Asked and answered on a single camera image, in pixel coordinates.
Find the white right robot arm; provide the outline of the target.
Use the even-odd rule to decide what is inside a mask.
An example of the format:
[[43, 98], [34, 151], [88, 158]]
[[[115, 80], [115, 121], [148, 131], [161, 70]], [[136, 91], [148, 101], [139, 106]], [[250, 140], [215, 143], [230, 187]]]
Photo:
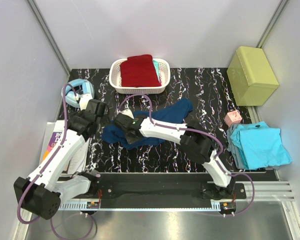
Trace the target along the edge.
[[169, 123], [151, 118], [151, 116], [120, 112], [113, 121], [120, 128], [129, 144], [144, 138], [158, 138], [173, 142], [180, 146], [192, 162], [202, 165], [212, 177], [214, 187], [207, 193], [214, 199], [229, 198], [235, 192], [235, 179], [226, 170], [217, 151], [213, 146], [216, 142], [222, 148], [220, 141], [213, 135], [203, 131], [202, 126], [192, 121], [186, 123]]

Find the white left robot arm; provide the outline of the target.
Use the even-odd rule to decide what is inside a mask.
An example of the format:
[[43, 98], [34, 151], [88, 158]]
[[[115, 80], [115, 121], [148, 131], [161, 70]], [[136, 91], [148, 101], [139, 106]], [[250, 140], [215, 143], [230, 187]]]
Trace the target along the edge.
[[98, 193], [96, 172], [80, 172], [70, 180], [58, 183], [58, 179], [74, 154], [96, 134], [108, 118], [109, 108], [105, 102], [91, 99], [84, 110], [65, 119], [61, 140], [46, 159], [27, 177], [18, 177], [13, 184], [18, 220], [21, 209], [27, 210], [45, 220], [51, 219], [60, 205], [74, 197], [83, 195], [93, 198]]

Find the navy blue t shirt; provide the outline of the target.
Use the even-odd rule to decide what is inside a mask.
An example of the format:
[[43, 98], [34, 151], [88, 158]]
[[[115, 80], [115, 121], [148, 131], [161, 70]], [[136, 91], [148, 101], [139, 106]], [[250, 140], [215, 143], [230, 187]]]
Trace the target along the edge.
[[[151, 116], [155, 120], [181, 124], [193, 110], [194, 107], [192, 102], [187, 98], [182, 98], [169, 107], [152, 112]], [[128, 150], [142, 146], [158, 146], [165, 142], [164, 139], [156, 137], [143, 137], [133, 144], [128, 144], [124, 132], [113, 124], [108, 125], [103, 129], [101, 139], [108, 144], [121, 143], [121, 145]]]

